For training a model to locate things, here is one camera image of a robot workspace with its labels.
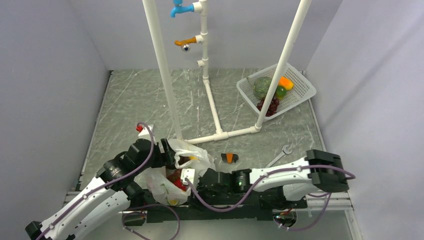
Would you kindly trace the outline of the silver wrench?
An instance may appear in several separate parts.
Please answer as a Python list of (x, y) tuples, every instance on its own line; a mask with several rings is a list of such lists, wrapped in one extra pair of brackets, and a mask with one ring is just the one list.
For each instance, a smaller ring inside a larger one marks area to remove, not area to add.
[(279, 161), (283, 156), (290, 155), (293, 151), (291, 150), (289, 145), (284, 145), (281, 149), (281, 152), (271, 161), (269, 162), (265, 168), (270, 168), (273, 166), (277, 161)]

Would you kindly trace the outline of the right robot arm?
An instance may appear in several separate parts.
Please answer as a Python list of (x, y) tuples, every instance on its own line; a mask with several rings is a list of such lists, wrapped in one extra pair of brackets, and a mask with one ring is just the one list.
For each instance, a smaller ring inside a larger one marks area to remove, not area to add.
[(325, 193), (345, 192), (353, 175), (344, 170), (339, 155), (308, 150), (299, 160), (268, 168), (241, 169), (220, 172), (209, 168), (201, 176), (195, 189), (202, 199), (221, 205), (221, 198), (264, 193), (277, 190), (276, 203), (289, 207), (305, 195), (321, 190)]

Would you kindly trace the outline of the green fake melon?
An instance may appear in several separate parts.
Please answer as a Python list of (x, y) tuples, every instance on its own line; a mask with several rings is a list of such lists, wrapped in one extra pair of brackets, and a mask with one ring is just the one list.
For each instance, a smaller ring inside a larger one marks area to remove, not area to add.
[(269, 87), (271, 85), (272, 78), (267, 76), (259, 77), (255, 80), (253, 84), (253, 95), (261, 100), (265, 98), (268, 94)]

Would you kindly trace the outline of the silver metal ball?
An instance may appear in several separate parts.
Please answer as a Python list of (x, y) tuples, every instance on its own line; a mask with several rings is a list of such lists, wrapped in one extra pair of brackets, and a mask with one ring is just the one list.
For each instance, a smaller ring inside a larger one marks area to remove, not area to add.
[(190, 45), (189, 45), (189, 44), (184, 44), (184, 45), (182, 45), (182, 46), (181, 46), (181, 50), (182, 50), (184, 53), (189, 52), (189, 51), (190, 51), (190, 49), (191, 49), (191, 47), (190, 47)]

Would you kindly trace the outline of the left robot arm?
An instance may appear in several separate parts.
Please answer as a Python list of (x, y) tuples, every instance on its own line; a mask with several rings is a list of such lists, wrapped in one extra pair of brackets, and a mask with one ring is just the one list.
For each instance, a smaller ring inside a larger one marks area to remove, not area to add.
[(107, 215), (153, 204), (153, 195), (135, 182), (148, 169), (171, 167), (176, 152), (169, 142), (138, 139), (129, 149), (106, 161), (91, 182), (66, 206), (44, 221), (32, 221), (25, 231), (32, 240), (76, 240)]

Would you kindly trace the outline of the purple fake grapes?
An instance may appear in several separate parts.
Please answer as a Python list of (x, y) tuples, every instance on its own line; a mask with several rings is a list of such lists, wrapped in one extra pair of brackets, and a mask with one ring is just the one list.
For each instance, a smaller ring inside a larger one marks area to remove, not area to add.
[[(256, 108), (257, 108), (259, 111), (261, 111), (261, 110), (262, 110), (262, 108), (263, 108), (263, 106), (264, 106), (264, 103), (265, 103), (265, 98), (262, 98), (262, 99), (259, 101), (259, 103), (256, 105)], [(266, 117), (270, 117), (270, 116), (274, 115), (274, 114), (277, 112), (277, 109), (278, 109), (279, 104), (280, 104), (280, 99), (274, 96), (274, 97), (272, 98), (272, 100), (271, 100), (271, 102), (270, 102), (269, 106), (268, 106), (268, 109), (267, 109), (267, 111), (266, 111), (265, 116), (266, 116)]]

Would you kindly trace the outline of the orange fake fruit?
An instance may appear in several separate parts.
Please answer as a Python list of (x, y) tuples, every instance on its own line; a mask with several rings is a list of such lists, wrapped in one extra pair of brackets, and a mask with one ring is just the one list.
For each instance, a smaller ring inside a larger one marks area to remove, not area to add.
[(291, 90), (294, 87), (294, 83), (285, 76), (282, 76), (279, 79), (278, 85), (284, 87), (287, 91)]

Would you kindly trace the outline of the orange hex key set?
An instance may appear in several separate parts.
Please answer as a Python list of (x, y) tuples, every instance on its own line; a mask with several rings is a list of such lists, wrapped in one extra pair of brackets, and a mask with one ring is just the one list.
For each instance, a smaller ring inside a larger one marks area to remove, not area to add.
[(221, 159), (224, 163), (234, 164), (239, 160), (239, 156), (235, 153), (222, 153)]

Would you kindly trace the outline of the orange tap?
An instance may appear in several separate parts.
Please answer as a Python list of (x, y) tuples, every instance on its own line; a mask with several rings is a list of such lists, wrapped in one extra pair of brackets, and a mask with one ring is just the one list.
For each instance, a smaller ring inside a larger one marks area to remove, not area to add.
[(195, 44), (197, 43), (196, 37), (184, 39), (184, 40), (176, 40), (174, 44), (179, 47), (183, 47), (185, 45)]

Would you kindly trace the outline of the white pvc pipe frame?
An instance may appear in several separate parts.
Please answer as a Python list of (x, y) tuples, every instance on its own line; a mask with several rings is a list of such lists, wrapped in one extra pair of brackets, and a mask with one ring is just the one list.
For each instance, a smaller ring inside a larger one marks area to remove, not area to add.
[[(151, 35), (153, 48), (165, 91), (167, 105), (169, 107), (169, 113), (172, 119), (173, 128), (175, 131), (176, 138), (181, 140), (183, 138), (182, 129), (179, 121), (177, 102), (172, 86), (171, 73), (165, 52), (156, 2), (154, 0), (144, 0), (142, 3), (145, 10), (148, 28)], [(302, 0), (298, 5), (278, 63), (250, 75), (251, 79), (254, 81), (259, 77), (272, 76), (272, 82), (269, 86), (267, 95), (264, 100), (264, 106), (262, 107), (261, 111), (259, 111), (254, 105), (256, 99), (252, 94), (252, 87), (247, 86), (247, 78), (239, 80), (236, 84), (236, 87), (245, 102), (250, 105), (250, 107), (258, 114), (256, 123), (253, 126), (247, 128), (224, 131), (222, 129), (218, 110), (215, 105), (209, 78), (209, 38), (207, 21), (209, 5), (206, 0), (199, 0), (192, 4), (194, 6), (194, 13), (200, 14), (200, 33), (195, 37), (197, 40), (196, 44), (202, 45), (202, 58), (197, 61), (197, 66), (202, 69), (201, 78), (206, 90), (206, 95), (208, 98), (212, 119), (215, 126), (215, 133), (212, 135), (189, 139), (187, 140), (188, 143), (200, 144), (211, 141), (226, 140), (231, 137), (246, 134), (258, 133), (262, 129), (264, 121), (268, 121), (282, 115), (283, 113), (296, 107), (297, 105), (309, 100), (317, 93), (316, 88), (312, 86), (312, 84), (303, 76), (303, 74), (288, 63), (289, 56), (291, 55), (291, 51), (294, 47), (295, 41), (297, 40), (300, 29), (303, 25), (303, 22), (311, 5), (311, 1)], [(289, 80), (294, 82), (294, 87), (289, 91), (287, 97), (283, 101), (281, 101), (277, 112), (274, 115), (267, 117), (266, 108), (270, 105), (270, 102), (272, 100), (272, 94), (276, 91), (281, 77), (287, 77)]]

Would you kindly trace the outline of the white printed plastic bag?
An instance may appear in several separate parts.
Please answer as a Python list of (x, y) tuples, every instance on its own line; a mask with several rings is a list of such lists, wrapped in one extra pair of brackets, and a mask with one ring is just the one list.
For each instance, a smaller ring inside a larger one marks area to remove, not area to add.
[(202, 177), (207, 170), (215, 170), (215, 159), (207, 150), (189, 144), (184, 140), (169, 139), (170, 148), (175, 152), (170, 166), (148, 168), (135, 179), (146, 188), (153, 199), (163, 205), (177, 206), (187, 202), (191, 188), (183, 184), (187, 169), (192, 169), (195, 179)]

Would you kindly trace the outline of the brown fake fruit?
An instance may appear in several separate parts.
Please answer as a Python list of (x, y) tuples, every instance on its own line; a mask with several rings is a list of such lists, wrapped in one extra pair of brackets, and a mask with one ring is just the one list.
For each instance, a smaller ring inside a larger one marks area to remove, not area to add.
[(184, 165), (184, 164), (186, 164), (186, 163), (188, 163), (188, 162), (190, 162), (192, 160), (197, 160), (197, 158), (194, 157), (194, 156), (180, 156), (179, 161), (178, 161), (178, 164), (180, 166), (182, 166), (182, 165)]

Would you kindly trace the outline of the green fake lime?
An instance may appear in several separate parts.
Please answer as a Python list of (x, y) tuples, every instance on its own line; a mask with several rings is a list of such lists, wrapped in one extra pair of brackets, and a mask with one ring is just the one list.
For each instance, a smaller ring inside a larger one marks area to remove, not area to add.
[(274, 96), (277, 99), (282, 100), (286, 96), (287, 92), (288, 91), (286, 90), (285, 87), (278, 85), (275, 90)]

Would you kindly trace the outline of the blue tap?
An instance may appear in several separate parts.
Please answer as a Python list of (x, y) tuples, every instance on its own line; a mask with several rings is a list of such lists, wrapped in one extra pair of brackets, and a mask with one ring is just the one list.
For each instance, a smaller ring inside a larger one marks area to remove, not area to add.
[(177, 14), (183, 14), (183, 13), (187, 13), (187, 12), (195, 12), (195, 8), (194, 5), (188, 5), (188, 6), (183, 6), (183, 0), (173, 0), (172, 1), (174, 4), (173, 9), (170, 12), (170, 17), (171, 18), (175, 18)]

